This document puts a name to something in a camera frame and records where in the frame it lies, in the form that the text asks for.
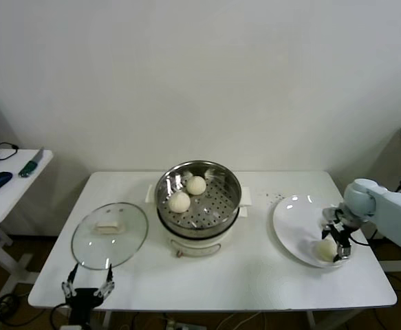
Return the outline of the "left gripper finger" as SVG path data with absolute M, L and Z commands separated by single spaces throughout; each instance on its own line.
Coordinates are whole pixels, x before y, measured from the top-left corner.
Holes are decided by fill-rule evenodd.
M 72 271 L 69 273 L 67 280 L 61 284 L 64 296 L 76 296 L 76 290 L 74 289 L 74 279 L 78 270 L 78 264 L 75 264 Z
M 109 265 L 106 281 L 100 286 L 100 288 L 95 292 L 96 296 L 109 296 L 115 287 L 113 281 L 112 264 Z

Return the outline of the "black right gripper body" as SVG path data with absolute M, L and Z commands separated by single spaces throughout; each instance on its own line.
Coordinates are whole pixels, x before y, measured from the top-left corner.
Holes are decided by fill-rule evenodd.
M 334 212 L 334 220 L 330 225 L 331 235 L 340 246 L 350 246 L 354 241 L 352 233 L 355 228 L 348 226 L 341 211 Z

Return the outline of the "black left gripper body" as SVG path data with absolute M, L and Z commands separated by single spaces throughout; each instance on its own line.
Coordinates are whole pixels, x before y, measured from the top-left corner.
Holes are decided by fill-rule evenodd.
M 67 306 L 71 309 L 69 323 L 89 323 L 91 312 L 101 306 L 103 297 L 95 293 L 96 288 L 76 289 L 76 295 L 65 299 Z

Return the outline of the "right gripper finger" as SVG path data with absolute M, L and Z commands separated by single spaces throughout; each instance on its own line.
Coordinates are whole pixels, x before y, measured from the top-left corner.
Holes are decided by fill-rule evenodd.
M 350 257 L 351 255 L 351 243 L 349 237 L 344 237 L 341 239 L 335 239 L 336 242 L 336 254 L 333 261 L 343 261 Z
M 324 240 L 328 236 L 330 236 L 334 241 L 338 240 L 338 230 L 336 229 L 335 223 L 326 223 L 323 226 L 323 230 L 321 233 L 321 239 Z

